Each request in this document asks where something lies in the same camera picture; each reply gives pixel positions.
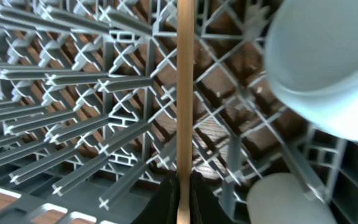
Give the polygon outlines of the wooden chopstick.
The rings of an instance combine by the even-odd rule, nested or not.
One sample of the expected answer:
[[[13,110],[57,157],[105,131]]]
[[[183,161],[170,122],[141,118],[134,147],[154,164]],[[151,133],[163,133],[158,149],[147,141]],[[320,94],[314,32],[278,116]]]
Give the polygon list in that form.
[[[190,224],[195,2],[177,1],[177,176],[178,224]]]

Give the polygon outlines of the light blue bowl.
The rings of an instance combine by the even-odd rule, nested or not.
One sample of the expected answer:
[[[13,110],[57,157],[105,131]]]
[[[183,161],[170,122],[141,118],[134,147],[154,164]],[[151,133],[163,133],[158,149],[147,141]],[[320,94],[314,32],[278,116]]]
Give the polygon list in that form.
[[[358,0],[285,0],[266,38],[273,94],[323,131],[358,142]]]

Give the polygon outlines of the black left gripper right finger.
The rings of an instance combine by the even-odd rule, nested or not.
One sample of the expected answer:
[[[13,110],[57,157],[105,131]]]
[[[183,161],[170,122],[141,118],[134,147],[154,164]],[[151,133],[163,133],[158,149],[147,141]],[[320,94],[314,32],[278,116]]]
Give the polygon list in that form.
[[[194,171],[190,182],[191,224],[234,224],[226,215],[203,176]]]

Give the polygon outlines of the pale green cup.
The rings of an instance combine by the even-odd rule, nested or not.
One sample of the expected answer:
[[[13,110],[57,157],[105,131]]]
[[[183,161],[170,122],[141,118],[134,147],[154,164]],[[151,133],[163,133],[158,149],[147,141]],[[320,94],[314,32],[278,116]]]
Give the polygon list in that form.
[[[258,180],[247,194],[251,224],[336,224],[329,207],[306,197],[290,173],[271,174]]]

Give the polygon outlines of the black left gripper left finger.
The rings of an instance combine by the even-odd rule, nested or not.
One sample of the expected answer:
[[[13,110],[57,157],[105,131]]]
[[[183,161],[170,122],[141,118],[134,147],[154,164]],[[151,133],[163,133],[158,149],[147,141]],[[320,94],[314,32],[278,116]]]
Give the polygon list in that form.
[[[176,224],[179,199],[180,186],[177,175],[168,174],[131,224]]]

